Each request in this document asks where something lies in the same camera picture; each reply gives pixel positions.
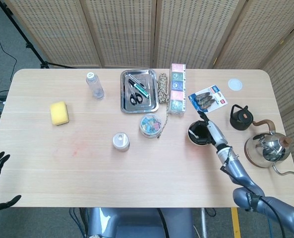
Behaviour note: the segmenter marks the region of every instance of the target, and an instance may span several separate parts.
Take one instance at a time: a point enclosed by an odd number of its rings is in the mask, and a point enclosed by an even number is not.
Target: yellow tape
[[[240,238],[240,229],[239,229],[239,220],[238,220],[238,212],[236,207],[232,207],[232,221],[233,221],[233,229],[234,229],[234,238]]]

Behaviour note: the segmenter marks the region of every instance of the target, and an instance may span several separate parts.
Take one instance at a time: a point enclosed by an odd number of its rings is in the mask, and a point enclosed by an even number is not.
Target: black cup
[[[212,143],[212,136],[203,120],[198,120],[190,125],[187,136],[196,145],[207,145]]]

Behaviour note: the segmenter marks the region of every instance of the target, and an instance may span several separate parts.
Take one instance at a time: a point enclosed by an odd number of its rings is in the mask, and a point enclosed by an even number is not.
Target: wooden tabletop
[[[105,98],[97,101],[85,82],[98,74]],[[0,202],[21,194],[18,207],[231,207],[238,187],[221,172],[213,145],[195,146],[186,132],[199,115],[186,102],[183,116],[169,115],[160,139],[139,131],[143,114],[120,110],[120,74],[124,69],[23,69],[13,79],[0,121],[0,152],[11,155],[0,176]],[[157,75],[168,69],[156,69]],[[232,91],[238,78],[243,89]],[[208,114],[252,179],[268,196],[294,206],[294,176],[252,165],[244,155],[245,141],[266,125],[238,131],[230,125],[233,104],[248,105],[256,121],[283,124],[267,73],[261,70],[187,69],[186,93],[216,84],[228,105]],[[51,124],[50,104],[65,101],[70,122]],[[157,112],[162,121],[166,106]],[[113,135],[125,132],[130,149],[117,151]],[[294,171],[292,157],[278,165]]]

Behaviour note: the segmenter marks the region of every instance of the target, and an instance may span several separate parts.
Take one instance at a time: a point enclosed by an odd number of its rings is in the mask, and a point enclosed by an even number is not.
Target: white circular sticker
[[[233,91],[239,91],[242,89],[242,83],[239,79],[237,78],[231,78],[228,81],[228,86],[230,89],[232,89]]]

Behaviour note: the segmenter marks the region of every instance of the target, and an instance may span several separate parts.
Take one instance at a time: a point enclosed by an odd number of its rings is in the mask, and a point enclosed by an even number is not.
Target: rope
[[[168,123],[168,111],[169,111],[169,95],[168,95],[168,77],[165,73],[161,73],[158,79],[158,99],[159,103],[166,103],[167,104],[167,116],[166,116],[166,122],[163,125],[158,138],[160,138],[162,131],[166,127],[166,124]]]

